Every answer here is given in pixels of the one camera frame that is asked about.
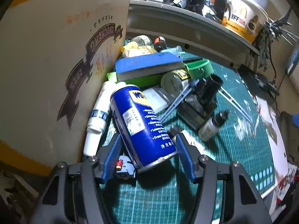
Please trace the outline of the blue WD-40 spray can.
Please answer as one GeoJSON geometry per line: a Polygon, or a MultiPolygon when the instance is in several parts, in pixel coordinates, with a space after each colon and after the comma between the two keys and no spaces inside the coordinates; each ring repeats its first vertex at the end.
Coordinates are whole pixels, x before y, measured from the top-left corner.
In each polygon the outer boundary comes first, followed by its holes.
{"type": "Polygon", "coordinates": [[[177,154],[175,144],[138,86],[117,83],[110,108],[138,172],[150,170],[177,154]]]}

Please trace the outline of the green cutting mat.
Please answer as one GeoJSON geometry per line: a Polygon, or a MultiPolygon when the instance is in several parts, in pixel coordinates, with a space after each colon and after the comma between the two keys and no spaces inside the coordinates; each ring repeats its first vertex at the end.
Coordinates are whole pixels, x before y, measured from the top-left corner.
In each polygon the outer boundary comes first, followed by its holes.
{"type": "MultiPolygon", "coordinates": [[[[203,142],[176,113],[164,122],[183,129],[187,140],[197,151],[221,163],[238,160],[248,172],[255,187],[265,197],[275,185],[275,169],[266,129],[258,115],[256,101],[235,71],[212,62],[224,89],[246,111],[245,118],[222,95],[217,95],[216,112],[227,110],[229,117],[218,133],[203,142]]],[[[115,223],[187,223],[195,202],[197,186],[189,181],[175,156],[133,180],[109,181],[102,187],[104,200],[115,223]]]]}

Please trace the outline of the small dropper bottle black cap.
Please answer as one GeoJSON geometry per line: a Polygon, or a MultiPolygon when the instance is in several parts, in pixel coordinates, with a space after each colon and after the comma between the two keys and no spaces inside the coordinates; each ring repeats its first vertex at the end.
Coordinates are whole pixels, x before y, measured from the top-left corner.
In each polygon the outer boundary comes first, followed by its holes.
{"type": "Polygon", "coordinates": [[[219,129],[225,124],[228,119],[229,111],[222,111],[210,117],[205,124],[199,129],[198,136],[203,142],[207,142],[213,138],[219,129]]]}

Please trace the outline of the white tube blue print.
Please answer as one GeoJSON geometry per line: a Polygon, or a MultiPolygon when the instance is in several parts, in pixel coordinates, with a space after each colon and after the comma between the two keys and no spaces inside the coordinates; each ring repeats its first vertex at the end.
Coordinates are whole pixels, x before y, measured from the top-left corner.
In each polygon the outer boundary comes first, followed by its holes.
{"type": "Polygon", "coordinates": [[[96,155],[102,134],[105,131],[110,110],[110,97],[115,90],[116,83],[106,81],[100,90],[87,124],[87,134],[83,149],[86,156],[96,155]]]}

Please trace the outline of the black cylinder tool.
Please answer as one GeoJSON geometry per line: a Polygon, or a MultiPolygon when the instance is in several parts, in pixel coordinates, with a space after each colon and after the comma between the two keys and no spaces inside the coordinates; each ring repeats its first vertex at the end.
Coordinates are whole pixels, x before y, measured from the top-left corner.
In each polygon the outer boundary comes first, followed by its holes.
{"type": "Polygon", "coordinates": [[[199,130],[214,115],[217,107],[216,93],[222,85],[223,80],[215,74],[199,81],[194,91],[177,107],[177,115],[192,130],[199,130]]]}

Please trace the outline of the metal can yellow label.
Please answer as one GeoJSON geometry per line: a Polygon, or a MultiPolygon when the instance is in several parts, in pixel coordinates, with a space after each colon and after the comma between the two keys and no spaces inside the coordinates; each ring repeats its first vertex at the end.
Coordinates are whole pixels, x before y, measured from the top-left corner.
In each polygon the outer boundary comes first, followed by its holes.
{"type": "Polygon", "coordinates": [[[165,73],[161,78],[161,87],[173,97],[178,96],[189,84],[191,76],[185,69],[177,69],[165,73]]]}

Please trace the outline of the blue book box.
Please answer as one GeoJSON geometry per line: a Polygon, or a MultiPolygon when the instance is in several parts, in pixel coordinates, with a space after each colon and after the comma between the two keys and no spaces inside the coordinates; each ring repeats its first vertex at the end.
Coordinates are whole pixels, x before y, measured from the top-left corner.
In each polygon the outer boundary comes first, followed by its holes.
{"type": "Polygon", "coordinates": [[[184,68],[181,58],[172,53],[154,53],[116,60],[115,71],[119,81],[165,73],[184,68]]]}

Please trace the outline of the cardboard box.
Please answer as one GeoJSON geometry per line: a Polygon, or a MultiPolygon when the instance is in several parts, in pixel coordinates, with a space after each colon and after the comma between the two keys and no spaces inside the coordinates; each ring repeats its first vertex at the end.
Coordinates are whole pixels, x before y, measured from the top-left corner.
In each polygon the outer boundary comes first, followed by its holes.
{"type": "Polygon", "coordinates": [[[130,0],[13,0],[1,19],[1,163],[48,175],[80,160],[124,44],[130,0]]]}

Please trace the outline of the black orange flashlight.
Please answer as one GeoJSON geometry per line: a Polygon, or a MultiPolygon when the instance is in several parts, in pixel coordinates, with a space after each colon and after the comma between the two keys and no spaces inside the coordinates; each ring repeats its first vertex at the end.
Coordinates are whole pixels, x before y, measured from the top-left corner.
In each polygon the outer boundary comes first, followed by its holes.
{"type": "Polygon", "coordinates": [[[159,36],[159,37],[155,38],[155,40],[154,40],[154,49],[157,52],[160,52],[162,50],[167,49],[166,40],[162,36],[159,36]]]}

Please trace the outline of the white desk shelf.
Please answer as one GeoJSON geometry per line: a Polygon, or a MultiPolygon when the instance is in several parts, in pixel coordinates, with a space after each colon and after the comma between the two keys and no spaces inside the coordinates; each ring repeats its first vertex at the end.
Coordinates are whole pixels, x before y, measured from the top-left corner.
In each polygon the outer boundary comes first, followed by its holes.
{"type": "Polygon", "coordinates": [[[142,34],[151,39],[162,36],[169,47],[181,46],[226,67],[259,56],[246,39],[199,14],[153,1],[131,0],[127,38],[142,34]]]}

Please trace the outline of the McDonald's paper bucket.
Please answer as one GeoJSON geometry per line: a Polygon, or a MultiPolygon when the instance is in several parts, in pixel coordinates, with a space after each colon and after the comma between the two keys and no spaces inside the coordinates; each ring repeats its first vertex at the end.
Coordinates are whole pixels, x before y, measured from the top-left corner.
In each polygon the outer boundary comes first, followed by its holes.
{"type": "Polygon", "coordinates": [[[269,21],[266,11],[253,0],[226,0],[222,25],[253,43],[269,21]]]}

